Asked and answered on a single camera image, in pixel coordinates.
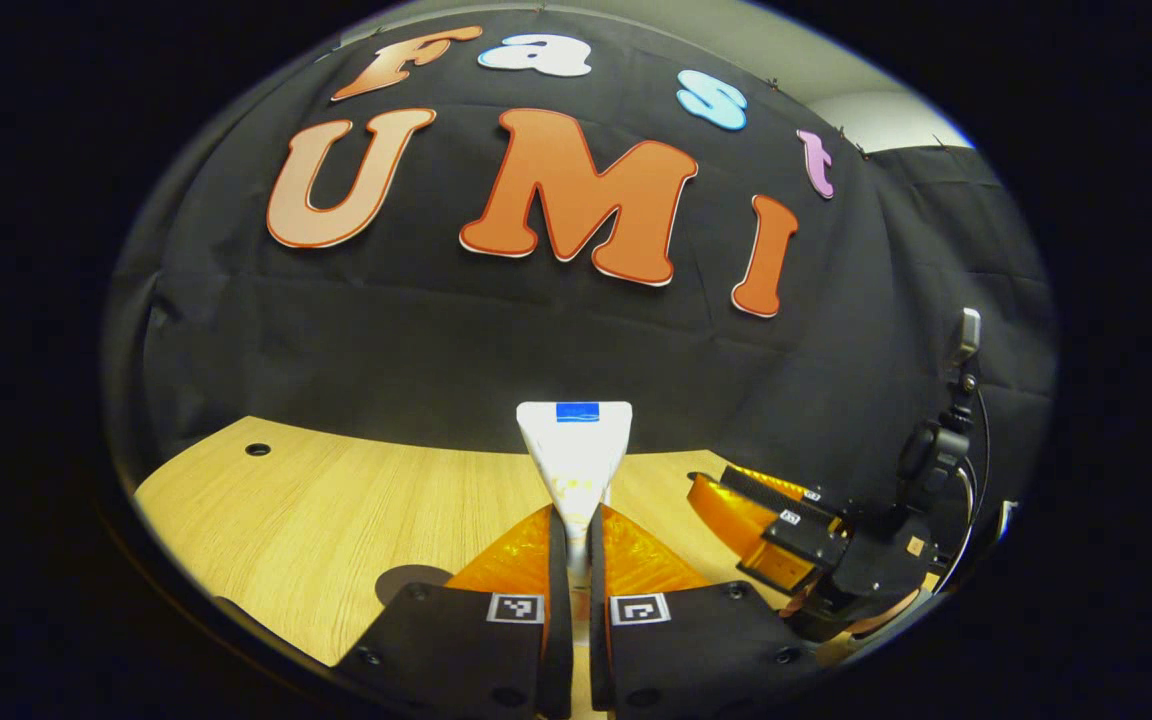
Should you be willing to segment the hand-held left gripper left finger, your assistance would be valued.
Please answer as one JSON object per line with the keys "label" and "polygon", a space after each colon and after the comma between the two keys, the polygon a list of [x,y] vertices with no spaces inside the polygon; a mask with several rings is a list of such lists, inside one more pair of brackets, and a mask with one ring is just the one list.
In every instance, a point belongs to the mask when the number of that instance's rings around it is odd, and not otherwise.
{"label": "hand-held left gripper left finger", "polygon": [[573,617],[567,536],[531,511],[440,584],[411,582],[335,667],[407,719],[567,719]]}

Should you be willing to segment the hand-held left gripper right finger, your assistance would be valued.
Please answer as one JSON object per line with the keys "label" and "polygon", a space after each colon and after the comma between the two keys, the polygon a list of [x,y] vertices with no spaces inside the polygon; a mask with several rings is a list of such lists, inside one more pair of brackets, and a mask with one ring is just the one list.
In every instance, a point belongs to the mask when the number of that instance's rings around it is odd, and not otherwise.
{"label": "hand-held left gripper right finger", "polygon": [[605,505],[591,569],[591,702],[613,719],[750,719],[826,673],[753,585],[704,578]]}

